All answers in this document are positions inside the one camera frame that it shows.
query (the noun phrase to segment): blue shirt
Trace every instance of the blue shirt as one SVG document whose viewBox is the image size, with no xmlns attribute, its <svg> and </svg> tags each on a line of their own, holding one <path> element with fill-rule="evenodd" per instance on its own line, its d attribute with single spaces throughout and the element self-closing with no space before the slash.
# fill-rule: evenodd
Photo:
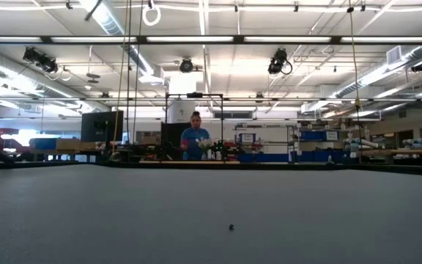
<svg viewBox="0 0 422 264">
<path fill-rule="evenodd" d="M 203 128 L 187 128 L 182 133 L 181 143 L 187 142 L 187 155 L 188 159 L 191 161 L 197 161 L 201 160 L 201 156 L 203 155 L 203 152 L 201 151 L 201 148 L 198 146 L 197 139 L 199 141 L 203 139 L 209 139 L 210 135 L 208 134 L 208 131 Z"/>
</svg>

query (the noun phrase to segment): sign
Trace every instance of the sign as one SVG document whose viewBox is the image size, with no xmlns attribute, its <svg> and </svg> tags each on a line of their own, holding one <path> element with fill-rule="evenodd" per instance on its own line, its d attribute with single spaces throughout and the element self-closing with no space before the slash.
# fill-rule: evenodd
<svg viewBox="0 0 422 264">
<path fill-rule="evenodd" d="M 327 141 L 338 141 L 338 132 L 327 131 Z"/>
<path fill-rule="evenodd" d="M 254 143 L 255 134 L 254 133 L 242 133 L 242 143 Z"/>
</svg>

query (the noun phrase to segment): person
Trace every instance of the person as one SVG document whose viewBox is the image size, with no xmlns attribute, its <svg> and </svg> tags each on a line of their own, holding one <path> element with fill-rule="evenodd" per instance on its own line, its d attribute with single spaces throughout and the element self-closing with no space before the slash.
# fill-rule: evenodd
<svg viewBox="0 0 422 264">
<path fill-rule="evenodd" d="M 198 145 L 198 142 L 204 139 L 209 139 L 210 134 L 206 129 L 201 128 L 201 117 L 199 112 L 195 111 L 190 118 L 191 128 L 183 131 L 181 137 L 181 148 L 187 153 L 188 160 L 201 160 L 203 152 Z"/>
</svg>

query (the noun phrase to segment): cardboard box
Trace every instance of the cardboard box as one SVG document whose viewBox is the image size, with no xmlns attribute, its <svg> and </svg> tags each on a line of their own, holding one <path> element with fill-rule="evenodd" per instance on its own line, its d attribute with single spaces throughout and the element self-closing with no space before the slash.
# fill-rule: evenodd
<svg viewBox="0 0 422 264">
<path fill-rule="evenodd" d="M 144 136 L 141 144 L 157 144 L 158 138 L 156 136 Z"/>
<path fill-rule="evenodd" d="M 81 142 L 81 144 L 79 145 L 80 151 L 96 150 L 96 149 L 97 149 L 97 145 L 95 144 L 95 142 Z"/>
<path fill-rule="evenodd" d="M 81 140 L 79 139 L 57 139 L 56 150 L 79 150 Z"/>
</svg>

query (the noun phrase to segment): monitor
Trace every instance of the monitor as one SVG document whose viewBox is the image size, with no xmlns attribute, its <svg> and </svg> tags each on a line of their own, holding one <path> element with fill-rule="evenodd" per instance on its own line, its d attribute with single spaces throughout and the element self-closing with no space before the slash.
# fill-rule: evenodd
<svg viewBox="0 0 422 264">
<path fill-rule="evenodd" d="M 118 120 L 116 135 L 115 122 Z M 82 142 L 106 142 L 121 141 L 123 134 L 123 111 L 82 114 L 81 141 Z"/>
</svg>

